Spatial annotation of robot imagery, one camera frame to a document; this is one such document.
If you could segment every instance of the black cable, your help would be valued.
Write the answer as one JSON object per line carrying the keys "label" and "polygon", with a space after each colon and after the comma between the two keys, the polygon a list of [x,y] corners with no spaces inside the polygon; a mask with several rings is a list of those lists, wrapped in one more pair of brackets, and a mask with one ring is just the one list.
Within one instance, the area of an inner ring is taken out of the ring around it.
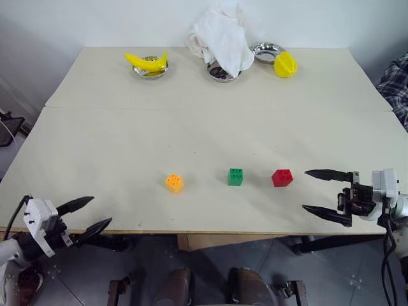
{"label": "black cable", "polygon": [[[388,305],[392,306],[390,296],[388,294],[388,290],[387,290],[386,283],[385,283],[385,268],[387,268],[388,277],[390,278],[391,288],[392,288],[392,291],[393,291],[394,306],[397,306],[398,305],[397,291],[396,291],[396,288],[395,288],[395,283],[394,283],[394,278],[393,278],[393,275],[392,275],[392,272],[391,272],[390,263],[388,262],[389,256],[395,250],[395,247],[397,245],[396,245],[394,237],[392,235],[391,222],[390,222],[389,219],[386,221],[386,230],[387,230],[387,233],[386,233],[386,235],[384,237],[384,245],[383,245],[383,247],[384,247],[384,258],[383,258],[382,263],[381,263],[382,287],[384,289],[384,293],[386,295]],[[391,248],[387,251],[386,243],[387,243],[388,239],[390,239]]]}
{"label": "black cable", "polygon": [[[384,240],[382,242],[383,243],[382,246],[384,248],[384,258],[385,258],[386,254],[387,254],[387,242],[388,242],[388,232],[385,234]],[[382,288],[384,289],[384,294],[385,294],[385,297],[386,297],[387,302],[388,302],[388,306],[392,306],[390,296],[388,294],[387,286],[385,284],[385,269],[383,269],[382,265],[381,265],[381,281],[382,281]]]}
{"label": "black cable", "polygon": [[31,199],[30,196],[24,196],[24,197],[21,199],[21,201],[20,201],[20,203],[18,204],[17,208],[15,209],[15,211],[14,211],[14,213],[13,213],[13,215],[12,215],[10,221],[8,222],[6,231],[4,232],[3,241],[6,241],[6,240],[7,240],[8,234],[10,234],[11,227],[13,226],[14,220],[15,220],[15,218],[16,218],[18,212],[20,211],[20,209],[22,208],[22,206],[28,202],[29,199]]}

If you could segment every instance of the white wall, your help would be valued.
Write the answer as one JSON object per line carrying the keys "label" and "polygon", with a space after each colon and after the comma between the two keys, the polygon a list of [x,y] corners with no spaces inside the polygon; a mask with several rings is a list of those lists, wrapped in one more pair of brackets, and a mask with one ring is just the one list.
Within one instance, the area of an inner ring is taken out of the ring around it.
{"label": "white wall", "polygon": [[12,143],[8,147],[0,148],[0,179],[3,179],[3,177],[6,175],[8,168],[17,155],[16,149],[20,150],[24,140],[26,140],[26,138],[22,134],[18,133],[15,136],[16,144]]}
{"label": "white wall", "polygon": [[[82,46],[182,46],[186,31],[209,3],[0,0],[0,106],[34,121],[30,113],[41,110]],[[349,47],[373,82],[390,60],[408,50],[408,0],[240,3],[250,32],[257,29],[250,41]]]}

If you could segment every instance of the stainless steel bowl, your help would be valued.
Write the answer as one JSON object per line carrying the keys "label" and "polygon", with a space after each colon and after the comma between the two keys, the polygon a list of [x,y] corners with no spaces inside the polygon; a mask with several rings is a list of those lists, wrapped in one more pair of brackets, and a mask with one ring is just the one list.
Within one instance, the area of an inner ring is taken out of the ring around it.
{"label": "stainless steel bowl", "polygon": [[252,51],[254,52],[257,61],[273,64],[277,55],[286,50],[275,43],[260,43],[254,45]]}
{"label": "stainless steel bowl", "polygon": [[[146,57],[143,57],[143,59],[145,59],[146,61],[156,61],[160,59],[160,57],[159,56],[146,56]],[[157,80],[158,78],[161,78],[163,75],[166,74],[168,70],[168,62],[166,62],[166,67],[163,70],[157,71],[157,72],[143,70],[135,66],[132,66],[132,67],[133,67],[133,71],[136,72],[139,77],[145,78],[146,80]]]}
{"label": "stainless steel bowl", "polygon": [[223,70],[221,66],[218,64],[218,62],[213,62],[212,64],[208,64],[207,73],[211,78],[221,83],[228,83],[236,79],[236,78],[233,78],[227,71]]}

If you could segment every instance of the orange block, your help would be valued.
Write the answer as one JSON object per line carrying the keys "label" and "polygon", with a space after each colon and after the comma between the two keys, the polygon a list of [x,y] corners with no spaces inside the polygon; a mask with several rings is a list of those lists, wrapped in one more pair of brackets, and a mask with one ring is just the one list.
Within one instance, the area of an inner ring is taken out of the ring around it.
{"label": "orange block", "polygon": [[184,187],[183,179],[177,174],[171,174],[166,179],[166,186],[172,193],[179,193]]}

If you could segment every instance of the white table surface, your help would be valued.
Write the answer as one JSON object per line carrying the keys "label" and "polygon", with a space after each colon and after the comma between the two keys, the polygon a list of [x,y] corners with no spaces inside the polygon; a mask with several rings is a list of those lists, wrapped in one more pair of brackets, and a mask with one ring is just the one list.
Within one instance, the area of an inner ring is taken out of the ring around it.
{"label": "white table surface", "polygon": [[[95,196],[64,217],[76,230],[113,217],[109,230],[132,232],[383,231],[358,217],[345,228],[304,211],[302,204],[335,208],[347,184],[303,173],[360,170],[361,183],[370,184],[372,170],[395,168],[407,192],[407,135],[392,112],[276,111],[257,107],[259,100],[244,107],[249,100],[242,99],[242,107],[229,109],[44,108],[0,184],[0,226],[31,193],[56,205]],[[229,168],[244,169],[241,187],[227,185]],[[279,168],[293,173],[287,188],[272,186],[270,176]],[[171,173],[184,179],[180,194],[164,186]],[[15,226],[23,226],[21,215]]]}
{"label": "white table surface", "polygon": [[[162,55],[166,76],[148,81],[137,76],[125,53]],[[375,110],[390,105],[376,91],[347,49],[288,49],[297,74],[279,78],[271,65],[255,62],[237,80],[213,81],[202,59],[186,48],[85,48],[47,106],[197,110]]]}

